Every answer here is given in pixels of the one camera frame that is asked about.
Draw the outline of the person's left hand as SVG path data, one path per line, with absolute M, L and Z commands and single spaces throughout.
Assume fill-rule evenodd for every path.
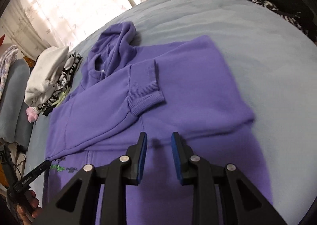
M 36 193 L 33 190 L 29 190 L 28 193 L 28 203 L 32 207 L 32 212 L 29 212 L 25 206 L 17 205 L 16 210 L 19 215 L 20 221 L 23 225 L 30 225 L 33 223 L 42 212 L 42 208 L 39 206 L 40 201 L 36 197 Z

